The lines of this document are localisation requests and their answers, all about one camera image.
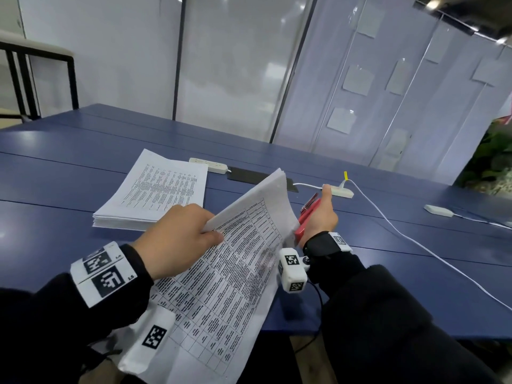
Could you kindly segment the person's right hand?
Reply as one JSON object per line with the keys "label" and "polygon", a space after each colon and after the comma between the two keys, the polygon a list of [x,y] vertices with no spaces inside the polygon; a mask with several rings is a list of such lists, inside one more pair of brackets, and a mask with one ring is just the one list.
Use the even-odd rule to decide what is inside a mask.
{"label": "person's right hand", "polygon": [[338,222],[338,216],[334,212],[322,212],[322,196],[321,202],[316,210],[311,214],[309,221],[307,222],[304,230],[304,235],[299,242],[299,247],[303,249],[306,241],[314,235],[323,231],[332,231]]}

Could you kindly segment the person's left hand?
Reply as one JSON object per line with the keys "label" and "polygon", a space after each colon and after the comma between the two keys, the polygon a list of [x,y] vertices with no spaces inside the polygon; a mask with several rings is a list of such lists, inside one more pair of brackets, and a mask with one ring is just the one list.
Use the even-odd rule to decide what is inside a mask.
{"label": "person's left hand", "polygon": [[154,281],[174,277],[212,248],[198,246],[197,237],[207,232],[205,226],[213,217],[214,214],[197,204],[172,206],[131,247]]}

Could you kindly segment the red stapler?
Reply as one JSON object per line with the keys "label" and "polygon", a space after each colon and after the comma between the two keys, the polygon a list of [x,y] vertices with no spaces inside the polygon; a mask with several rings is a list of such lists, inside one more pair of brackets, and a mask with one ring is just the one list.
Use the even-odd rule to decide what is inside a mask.
{"label": "red stapler", "polygon": [[309,221],[311,214],[316,210],[321,202],[321,196],[319,193],[315,193],[314,196],[301,208],[300,215],[298,217],[299,227],[295,231],[295,241],[298,244],[303,235],[307,222]]}

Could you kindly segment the printed table paper sheets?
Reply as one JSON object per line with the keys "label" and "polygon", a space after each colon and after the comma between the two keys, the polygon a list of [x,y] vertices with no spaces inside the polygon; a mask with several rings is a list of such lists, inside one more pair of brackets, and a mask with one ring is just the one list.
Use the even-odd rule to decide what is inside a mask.
{"label": "printed table paper sheets", "polygon": [[210,220],[205,230],[223,242],[150,290],[150,302],[176,320],[147,370],[133,375],[147,384],[236,384],[278,289],[278,252],[297,226],[279,168]]}

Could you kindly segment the person's left forearm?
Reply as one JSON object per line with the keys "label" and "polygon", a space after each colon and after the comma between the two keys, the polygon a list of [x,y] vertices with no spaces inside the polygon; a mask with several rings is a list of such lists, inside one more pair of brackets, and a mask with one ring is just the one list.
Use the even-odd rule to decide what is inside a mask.
{"label": "person's left forearm", "polygon": [[120,250],[137,277],[91,308],[69,273],[34,294],[0,288],[0,384],[78,384],[89,344],[139,319],[153,280],[131,245]]}

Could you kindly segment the person's right forearm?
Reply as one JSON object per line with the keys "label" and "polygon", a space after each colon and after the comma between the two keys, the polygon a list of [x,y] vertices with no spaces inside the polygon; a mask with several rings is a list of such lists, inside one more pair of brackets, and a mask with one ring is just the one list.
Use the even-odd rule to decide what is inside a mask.
{"label": "person's right forearm", "polygon": [[500,384],[384,266],[348,252],[309,258],[329,297],[322,334],[338,384]]}

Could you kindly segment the black marker wristband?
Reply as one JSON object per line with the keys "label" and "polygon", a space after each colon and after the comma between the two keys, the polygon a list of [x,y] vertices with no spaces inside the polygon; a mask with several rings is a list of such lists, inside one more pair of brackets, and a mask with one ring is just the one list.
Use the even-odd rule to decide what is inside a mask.
{"label": "black marker wristband", "polygon": [[303,247],[303,254],[311,263],[314,258],[330,258],[340,253],[352,253],[352,248],[337,232],[320,232],[309,238]]}

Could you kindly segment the stack of printed papers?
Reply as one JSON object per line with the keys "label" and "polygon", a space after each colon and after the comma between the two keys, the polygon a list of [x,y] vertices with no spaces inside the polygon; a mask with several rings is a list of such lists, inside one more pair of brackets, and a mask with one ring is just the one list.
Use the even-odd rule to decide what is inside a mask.
{"label": "stack of printed papers", "polygon": [[172,206],[203,206],[207,174],[207,164],[144,149],[118,190],[93,213],[93,227],[146,231]]}

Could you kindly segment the long white power strip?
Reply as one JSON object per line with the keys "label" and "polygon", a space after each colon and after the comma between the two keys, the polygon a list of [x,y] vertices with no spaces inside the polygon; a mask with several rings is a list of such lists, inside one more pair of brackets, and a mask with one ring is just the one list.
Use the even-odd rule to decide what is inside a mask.
{"label": "long white power strip", "polygon": [[198,159],[198,158],[190,158],[190,163],[197,163],[197,164],[205,164],[208,166],[208,172],[215,173],[215,174],[227,174],[231,173],[232,171],[229,169],[229,167],[224,163],[218,163],[213,161],[208,161],[204,159]]}

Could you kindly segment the small white power adapter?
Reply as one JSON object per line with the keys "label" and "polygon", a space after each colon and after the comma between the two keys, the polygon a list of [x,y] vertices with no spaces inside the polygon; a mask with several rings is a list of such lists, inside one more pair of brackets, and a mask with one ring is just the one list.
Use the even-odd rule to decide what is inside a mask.
{"label": "small white power adapter", "polygon": [[455,215],[453,211],[451,211],[447,208],[444,208],[444,207],[439,207],[439,206],[433,206],[433,205],[427,204],[424,206],[424,209],[431,214],[439,215],[441,217],[452,218]]}

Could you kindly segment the white marker wristband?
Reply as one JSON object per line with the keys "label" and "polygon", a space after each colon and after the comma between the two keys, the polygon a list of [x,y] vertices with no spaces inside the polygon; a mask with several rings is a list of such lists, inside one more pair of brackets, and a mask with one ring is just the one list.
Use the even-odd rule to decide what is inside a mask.
{"label": "white marker wristband", "polygon": [[88,308],[137,278],[116,242],[110,242],[85,258],[75,261],[70,267],[70,276]]}

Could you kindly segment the green plant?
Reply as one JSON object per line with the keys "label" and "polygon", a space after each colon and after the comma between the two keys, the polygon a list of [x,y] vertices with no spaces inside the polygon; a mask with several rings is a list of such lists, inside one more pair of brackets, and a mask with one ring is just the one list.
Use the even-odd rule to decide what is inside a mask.
{"label": "green plant", "polygon": [[512,194],[512,119],[491,122],[455,186],[479,193]]}

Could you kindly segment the group of grey wall sheets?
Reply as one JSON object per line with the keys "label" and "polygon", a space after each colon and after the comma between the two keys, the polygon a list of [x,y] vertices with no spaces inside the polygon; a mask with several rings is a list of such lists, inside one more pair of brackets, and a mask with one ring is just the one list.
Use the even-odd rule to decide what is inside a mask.
{"label": "group of grey wall sheets", "polygon": [[319,152],[365,166],[434,161],[471,114],[494,114],[512,85],[512,48],[415,0],[362,0],[322,128]]}

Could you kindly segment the black metal frame table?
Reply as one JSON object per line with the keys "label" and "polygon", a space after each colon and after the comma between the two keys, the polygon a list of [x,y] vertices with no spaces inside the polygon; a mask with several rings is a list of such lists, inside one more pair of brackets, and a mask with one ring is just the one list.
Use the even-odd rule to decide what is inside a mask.
{"label": "black metal frame table", "polygon": [[72,108],[80,109],[73,52],[3,30],[0,30],[0,51],[5,53],[18,109],[13,113],[0,109],[0,120],[19,120],[24,123],[42,117],[36,102],[36,83],[30,65],[31,57],[66,64]]}

